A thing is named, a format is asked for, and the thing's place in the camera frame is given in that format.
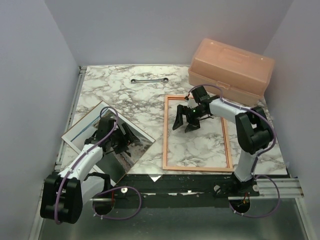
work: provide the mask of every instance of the gray wall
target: gray wall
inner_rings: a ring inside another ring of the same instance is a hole
[[[0,1],[0,239],[27,239],[79,69],[43,0]]]
[[[189,64],[211,37],[263,53],[292,0],[45,0],[79,65]]]
[[[266,100],[284,159],[299,177],[320,238],[320,1],[295,0],[265,51],[276,59]]]

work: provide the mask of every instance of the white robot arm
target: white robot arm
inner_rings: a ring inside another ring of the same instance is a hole
[[[188,106],[178,105],[173,130],[183,125],[182,115],[186,116],[188,122],[185,132],[199,129],[200,119],[205,115],[219,116],[233,122],[236,124],[237,138],[242,149],[234,175],[241,183],[250,181],[257,164],[257,154],[273,140],[268,124],[251,112],[225,104],[218,96],[210,97],[203,86],[195,88],[192,95],[193,98],[188,99]],[[266,118],[261,107],[251,110]]]
[[[120,126],[117,128],[114,126],[114,119],[101,118],[97,131],[85,140],[78,157],[66,169],[58,174],[51,174],[44,180],[41,217],[56,220],[55,211],[57,211],[59,222],[74,224],[86,202],[98,193],[112,188],[108,174],[90,173],[90,171],[104,155],[110,153],[110,148],[113,148],[115,154],[119,154],[127,151],[129,144],[137,140],[126,123],[121,125],[124,132]],[[112,134],[105,138],[111,129],[113,129]]]

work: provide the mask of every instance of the white marble table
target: white marble table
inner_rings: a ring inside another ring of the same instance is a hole
[[[130,83],[130,79],[156,79],[163,77],[169,78],[169,82]],[[165,95],[184,95],[191,87],[188,83],[187,66],[89,66],[72,124],[75,124],[100,101],[105,101],[155,139],[155,143],[129,171],[130,174],[213,174],[212,172],[169,171],[162,169]],[[265,102],[260,102],[258,105],[265,109],[266,115],[270,119]],[[209,119],[201,122],[201,126],[202,124],[205,124],[208,127],[207,129],[211,130],[204,134],[205,127],[201,127],[202,131],[193,131],[192,134],[196,134],[196,136],[186,138],[188,140],[185,140],[183,144],[177,144],[174,141],[174,137],[169,137],[168,158],[170,164],[177,166],[224,166],[224,156],[217,157],[219,154],[223,155],[224,152],[221,142],[223,139],[222,131],[217,130],[221,127],[219,121]],[[228,122],[228,133],[233,167],[236,168],[241,148],[237,140],[236,126],[232,122]],[[71,163],[76,156],[77,153],[67,146],[62,157],[62,168]],[[268,175],[287,174],[278,143],[271,151],[260,157],[255,173]]]

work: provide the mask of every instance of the plastic storage box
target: plastic storage box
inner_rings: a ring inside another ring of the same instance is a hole
[[[189,83],[216,85],[224,98],[252,106],[263,98],[274,65],[269,57],[205,38],[193,56]],[[205,89],[219,94],[214,87]]]

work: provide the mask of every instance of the combination wrench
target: combination wrench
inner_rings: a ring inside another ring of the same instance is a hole
[[[144,79],[144,80],[137,80],[137,79],[131,79],[132,84],[138,84],[138,83],[167,83],[169,81],[168,78],[159,78],[159,79]]]

